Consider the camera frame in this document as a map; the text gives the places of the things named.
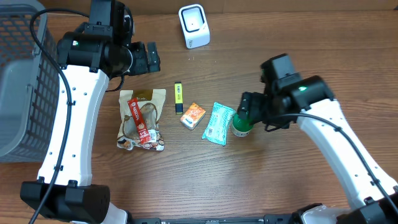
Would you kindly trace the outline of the green lid jar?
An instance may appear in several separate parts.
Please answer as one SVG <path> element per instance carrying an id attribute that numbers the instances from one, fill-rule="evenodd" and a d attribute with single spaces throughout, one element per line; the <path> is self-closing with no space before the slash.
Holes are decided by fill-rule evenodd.
<path id="1" fill-rule="evenodd" d="M 241 119 L 238 114 L 233 116 L 231 121 L 231 132 L 237 137 L 245 137 L 247 136 L 251 130 L 253 129 L 254 125 L 251 124 L 251 121 L 248 119 Z"/>

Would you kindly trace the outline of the teal tissue pack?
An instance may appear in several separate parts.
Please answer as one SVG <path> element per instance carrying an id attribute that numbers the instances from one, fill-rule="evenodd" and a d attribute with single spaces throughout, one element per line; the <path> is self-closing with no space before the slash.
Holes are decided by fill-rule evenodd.
<path id="1" fill-rule="evenodd" d="M 225 146 L 228 128 L 235 113 L 234 109 L 214 102 L 210 120 L 201 138 Z"/>

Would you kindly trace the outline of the yellow black marker pen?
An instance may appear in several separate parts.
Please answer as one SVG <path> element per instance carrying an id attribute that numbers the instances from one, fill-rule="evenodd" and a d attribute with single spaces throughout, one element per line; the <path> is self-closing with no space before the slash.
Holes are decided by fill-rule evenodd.
<path id="1" fill-rule="evenodd" d="M 175 113 L 183 113 L 183 89 L 181 82 L 175 82 Z"/>

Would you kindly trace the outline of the orange snack box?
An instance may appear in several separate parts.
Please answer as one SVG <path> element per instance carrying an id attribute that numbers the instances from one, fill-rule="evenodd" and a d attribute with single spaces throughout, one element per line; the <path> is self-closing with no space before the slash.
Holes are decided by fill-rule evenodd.
<path id="1" fill-rule="evenodd" d="M 188 110 L 180 118 L 181 123 L 190 130 L 193 130 L 204 118 L 206 110 L 192 103 Z"/>

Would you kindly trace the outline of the beige PanTree snack pouch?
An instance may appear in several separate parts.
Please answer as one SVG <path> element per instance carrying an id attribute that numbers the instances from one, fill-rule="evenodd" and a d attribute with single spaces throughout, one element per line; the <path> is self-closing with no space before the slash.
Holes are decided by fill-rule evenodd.
<path id="1" fill-rule="evenodd" d="M 145 144 L 140 143 L 136 125 L 127 103 L 132 98 L 137 98 L 140 111 L 151 137 L 151 140 Z M 152 151 L 164 150 L 165 143 L 159 131 L 159 119 L 162 114 L 165 98 L 165 89 L 120 91 L 121 125 L 116 141 L 117 147 L 127 149 L 128 151 L 133 150 L 135 147 Z"/>

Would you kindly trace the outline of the red Nescafe coffee stick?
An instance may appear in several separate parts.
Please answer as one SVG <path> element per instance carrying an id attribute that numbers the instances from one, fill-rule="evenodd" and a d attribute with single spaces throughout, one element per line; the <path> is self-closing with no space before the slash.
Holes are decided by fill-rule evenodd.
<path id="1" fill-rule="evenodd" d="M 151 140 L 150 134 L 147 130 L 146 123 L 140 111 L 137 98 L 132 98 L 128 102 L 134 123 L 136 125 L 137 133 L 139 135 L 140 143 L 145 144 Z"/>

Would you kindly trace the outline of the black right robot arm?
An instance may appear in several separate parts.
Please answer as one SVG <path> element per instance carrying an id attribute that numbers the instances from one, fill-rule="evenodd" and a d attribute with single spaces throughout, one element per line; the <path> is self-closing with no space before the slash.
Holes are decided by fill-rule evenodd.
<path id="1" fill-rule="evenodd" d="M 303 78 L 287 54 L 261 64 L 263 93 L 244 92 L 237 110 L 267 132 L 295 123 L 315 143 L 337 176 L 348 209 L 313 203 L 287 215 L 286 223 L 397 223 L 397 181 L 366 150 L 348 124 L 340 103 L 315 75 Z"/>

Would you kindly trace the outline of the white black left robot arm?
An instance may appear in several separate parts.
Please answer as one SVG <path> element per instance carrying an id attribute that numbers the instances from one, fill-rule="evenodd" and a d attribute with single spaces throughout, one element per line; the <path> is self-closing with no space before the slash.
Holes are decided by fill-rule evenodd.
<path id="1" fill-rule="evenodd" d="M 160 70 L 155 43 L 132 42 L 134 20 L 119 1 L 93 1 L 88 22 L 67 32 L 49 57 L 60 77 L 52 135 L 35 181 L 21 185 L 35 216 L 70 223 L 132 223 L 110 190 L 92 183 L 98 111 L 112 78 Z"/>

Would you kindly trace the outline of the white barcode scanner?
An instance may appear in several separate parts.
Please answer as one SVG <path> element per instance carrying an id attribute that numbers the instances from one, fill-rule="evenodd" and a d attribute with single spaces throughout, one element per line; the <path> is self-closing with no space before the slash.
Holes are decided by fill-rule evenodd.
<path id="1" fill-rule="evenodd" d="M 181 7 L 178 16 L 188 49 L 202 47 L 210 43 L 210 29 L 202 5 L 191 4 Z"/>

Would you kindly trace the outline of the grey plastic mesh basket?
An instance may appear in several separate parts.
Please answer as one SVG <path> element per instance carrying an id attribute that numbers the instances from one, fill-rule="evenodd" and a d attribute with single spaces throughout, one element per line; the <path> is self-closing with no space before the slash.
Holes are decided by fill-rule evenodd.
<path id="1" fill-rule="evenodd" d="M 32 39 L 38 1 L 1 1 L 1 162 L 41 162 L 50 143 L 60 77 Z"/>

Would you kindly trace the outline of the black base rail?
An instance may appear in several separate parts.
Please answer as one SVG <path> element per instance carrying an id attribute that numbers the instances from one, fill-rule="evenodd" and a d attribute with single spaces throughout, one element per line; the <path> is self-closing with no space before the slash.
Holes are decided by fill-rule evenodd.
<path id="1" fill-rule="evenodd" d="M 131 224 L 299 224 L 301 219 L 294 214 L 273 214 L 263 217 L 229 217 L 229 218 L 131 218 Z"/>

